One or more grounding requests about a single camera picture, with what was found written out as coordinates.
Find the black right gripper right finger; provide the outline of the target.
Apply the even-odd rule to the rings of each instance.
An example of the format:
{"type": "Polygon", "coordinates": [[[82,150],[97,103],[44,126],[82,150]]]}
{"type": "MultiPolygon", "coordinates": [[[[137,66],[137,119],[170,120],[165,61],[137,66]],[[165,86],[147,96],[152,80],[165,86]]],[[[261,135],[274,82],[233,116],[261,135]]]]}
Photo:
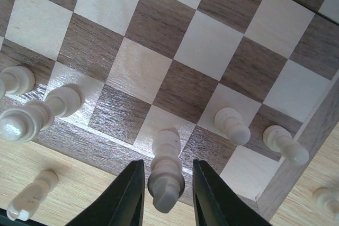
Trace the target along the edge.
{"type": "Polygon", "coordinates": [[[245,204],[205,160],[193,161],[196,225],[270,225],[245,204]]]}

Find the white queen piece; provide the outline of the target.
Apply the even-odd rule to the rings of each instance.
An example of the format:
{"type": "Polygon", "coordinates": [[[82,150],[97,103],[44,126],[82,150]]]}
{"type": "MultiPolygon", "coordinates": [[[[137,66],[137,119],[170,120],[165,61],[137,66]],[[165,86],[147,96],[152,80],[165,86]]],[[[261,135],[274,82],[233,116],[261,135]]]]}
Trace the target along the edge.
{"type": "Polygon", "coordinates": [[[66,86],[48,93],[44,101],[31,100],[22,106],[6,109],[1,114],[1,139],[25,143],[49,128],[55,118],[68,117],[79,110],[81,98],[66,86]]]}

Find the white bishop piece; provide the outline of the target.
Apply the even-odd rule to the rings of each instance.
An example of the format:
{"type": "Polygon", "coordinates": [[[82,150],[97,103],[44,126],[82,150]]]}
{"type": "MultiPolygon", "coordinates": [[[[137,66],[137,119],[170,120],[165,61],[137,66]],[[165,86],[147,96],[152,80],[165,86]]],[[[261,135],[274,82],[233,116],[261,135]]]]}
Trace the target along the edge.
{"type": "Polygon", "coordinates": [[[34,85],[34,74],[27,67],[12,66],[1,71],[1,99],[6,94],[22,95],[28,93],[34,85]]]}

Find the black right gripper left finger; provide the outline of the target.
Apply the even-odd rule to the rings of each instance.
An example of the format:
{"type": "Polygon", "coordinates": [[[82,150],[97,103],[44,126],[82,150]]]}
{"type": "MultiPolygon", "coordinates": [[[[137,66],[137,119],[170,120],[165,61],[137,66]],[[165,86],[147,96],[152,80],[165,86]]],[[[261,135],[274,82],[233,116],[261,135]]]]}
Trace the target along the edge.
{"type": "Polygon", "coordinates": [[[90,206],[67,224],[142,225],[144,201],[144,161],[133,160],[90,206]]]}

